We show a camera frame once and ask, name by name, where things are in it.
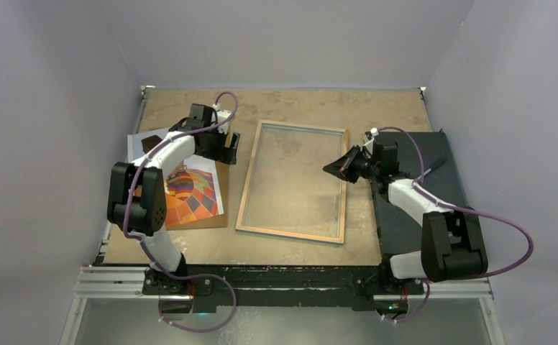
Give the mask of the brown cardboard backing board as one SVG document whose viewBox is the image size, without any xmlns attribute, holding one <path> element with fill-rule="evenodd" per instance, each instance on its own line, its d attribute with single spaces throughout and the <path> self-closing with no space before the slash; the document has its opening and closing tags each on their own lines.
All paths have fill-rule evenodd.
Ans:
<svg viewBox="0 0 558 345">
<path fill-rule="evenodd" d="M 192 156 L 165 180 L 168 230 L 207 229 L 227 225 L 228 166 Z"/>
</svg>

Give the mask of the hot air balloon photo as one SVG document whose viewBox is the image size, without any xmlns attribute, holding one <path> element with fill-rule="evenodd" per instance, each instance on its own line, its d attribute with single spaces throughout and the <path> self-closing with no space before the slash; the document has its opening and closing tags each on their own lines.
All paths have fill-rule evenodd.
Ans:
<svg viewBox="0 0 558 345">
<path fill-rule="evenodd" d="M 167 129 L 156 129 L 127 137 L 129 162 L 140 163 L 150 156 L 148 165 L 163 171 L 165 228 L 224 228 L 228 225 L 229 166 L 198 155 L 187 156 L 191 145 L 185 137 L 153 154 L 152 149 L 167 135 Z"/>
</svg>

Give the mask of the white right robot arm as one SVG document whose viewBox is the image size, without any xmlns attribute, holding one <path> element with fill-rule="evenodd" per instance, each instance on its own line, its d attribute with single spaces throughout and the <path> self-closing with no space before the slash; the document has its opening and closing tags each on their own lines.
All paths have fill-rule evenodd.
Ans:
<svg viewBox="0 0 558 345">
<path fill-rule="evenodd" d="M 488 271 L 477 215 L 471 208 L 458 211 L 422 188 L 419 179 L 403 172 L 396 143 L 355 145 L 322 170 L 348 183 L 360 178 L 370 181 L 380 198 L 421 227 L 420 250 L 390 254 L 389 266 L 379 271 L 378 283 L 384 291 L 394 293 L 407 279 L 441 282 L 470 279 Z"/>
</svg>

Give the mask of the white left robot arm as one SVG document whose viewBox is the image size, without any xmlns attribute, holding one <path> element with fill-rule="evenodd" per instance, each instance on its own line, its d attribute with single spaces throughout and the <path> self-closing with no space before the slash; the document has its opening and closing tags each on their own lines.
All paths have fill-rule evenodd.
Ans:
<svg viewBox="0 0 558 345">
<path fill-rule="evenodd" d="M 188 116 L 171 126 L 152 149 L 131 162 L 118 162 L 111 169 L 108 221 L 139 244 L 151 268 L 162 273 L 160 284 L 169 293 L 183 292 L 191 276 L 184 255 L 173 246 L 165 228 L 165 181 L 193 155 L 235 164 L 240 135 L 229 133 L 229 125 L 236 114 L 236 108 L 222 110 L 218 103 L 194 103 Z"/>
</svg>

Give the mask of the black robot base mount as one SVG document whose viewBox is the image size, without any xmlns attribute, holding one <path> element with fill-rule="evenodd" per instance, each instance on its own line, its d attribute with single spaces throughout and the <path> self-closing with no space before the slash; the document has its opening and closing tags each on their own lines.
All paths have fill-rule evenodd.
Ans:
<svg viewBox="0 0 558 345">
<path fill-rule="evenodd" d="M 424 288 L 399 280 L 383 265 L 298 266 L 187 264 L 185 281 L 152 268 L 145 270 L 144 295 L 184 297 L 195 313 L 219 306 L 351 308 L 386 311 L 382 300 L 397 303 L 407 293 L 421 297 Z"/>
</svg>

